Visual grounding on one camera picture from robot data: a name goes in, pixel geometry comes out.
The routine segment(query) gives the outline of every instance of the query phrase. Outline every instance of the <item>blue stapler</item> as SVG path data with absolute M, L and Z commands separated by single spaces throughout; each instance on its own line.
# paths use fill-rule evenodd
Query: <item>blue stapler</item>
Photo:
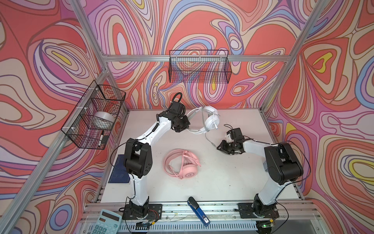
M 188 201 L 187 201 L 187 204 L 191 207 L 191 209 L 199 217 L 199 219 L 201 220 L 201 222 L 203 222 L 203 224 L 205 226 L 208 226 L 209 223 L 210 223 L 210 220 L 204 214 L 204 212 L 201 210 L 201 208 L 199 207 L 199 204 L 195 201 L 195 199 L 193 199 L 193 197 L 189 197 Z

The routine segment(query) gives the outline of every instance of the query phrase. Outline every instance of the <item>psychedelic patterned wall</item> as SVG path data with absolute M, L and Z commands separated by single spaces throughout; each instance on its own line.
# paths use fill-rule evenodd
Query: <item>psychedelic patterned wall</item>
M 163 55 L 171 49 L 227 49 L 231 55 L 287 55 L 314 0 L 91 0 L 85 12 L 105 54 Z M 168 63 L 113 62 L 130 109 L 166 108 L 176 92 L 188 108 L 260 107 L 282 63 L 232 62 L 229 84 L 175 84 Z
M 331 232 L 374 233 L 374 1 L 329 3 L 266 116 L 309 159 L 301 189 Z
M 0 1 L 0 215 L 100 71 L 65 0 Z M 122 118 L 103 151 L 66 144 L 13 233 L 72 232 Z

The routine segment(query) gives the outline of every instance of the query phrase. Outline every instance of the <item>white table surface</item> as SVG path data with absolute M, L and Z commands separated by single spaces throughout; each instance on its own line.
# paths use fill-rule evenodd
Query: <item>white table surface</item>
M 160 110 L 130 111 L 120 143 L 126 142 L 130 137 L 135 139 L 143 134 L 156 121 L 156 114 L 160 112 Z M 257 109 L 218 110 L 218 112 L 221 115 L 218 129 L 206 134 L 215 145 L 218 146 L 225 139 L 226 132 L 229 130 L 223 126 L 224 124 L 230 124 L 233 128 L 240 127 L 243 135 L 248 137 L 273 143 Z M 190 128 L 200 129 L 203 127 L 202 124 L 201 112 L 199 112 L 192 119 Z M 190 196 L 197 201 L 252 200 L 270 178 L 263 168 L 265 158 L 250 153 L 223 154 L 205 139 L 204 134 L 196 135 L 187 130 L 176 133 L 170 130 L 155 145 L 152 145 L 151 149 L 153 165 L 146 176 L 150 202 L 187 201 Z M 180 180 L 164 172 L 162 160 L 173 149 L 186 149 L 197 155 L 201 167 L 198 167 L 195 177 Z M 118 149 L 117 154 L 123 154 L 124 150 L 125 145 Z M 172 161 L 172 166 L 176 170 L 180 168 L 178 164 L 180 165 L 180 158 Z M 125 202 L 127 196 L 131 197 L 130 184 L 107 183 L 101 202 Z M 279 199 L 298 199 L 298 195 L 293 186 L 287 186 Z

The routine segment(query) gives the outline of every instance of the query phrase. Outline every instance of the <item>wire basket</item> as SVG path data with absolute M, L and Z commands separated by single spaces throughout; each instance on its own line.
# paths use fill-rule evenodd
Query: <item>wire basket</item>
M 170 50 L 171 83 L 229 83 L 228 50 Z
M 105 149 L 125 97 L 126 92 L 118 88 L 96 84 L 72 125 L 61 130 L 79 148 Z M 98 115 L 100 112 L 105 112 L 106 117 Z

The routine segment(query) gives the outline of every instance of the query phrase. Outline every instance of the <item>headphone ear cup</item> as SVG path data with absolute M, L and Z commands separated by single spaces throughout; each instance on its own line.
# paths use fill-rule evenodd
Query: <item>headphone ear cup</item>
M 218 115 L 211 115 L 208 117 L 208 119 L 206 119 L 205 121 L 205 126 L 209 129 L 209 130 L 212 130 L 212 129 L 215 129 L 215 126 L 220 123 L 220 118 Z
M 181 170 L 182 179 L 192 178 L 197 174 L 197 166 L 194 164 L 184 165 Z

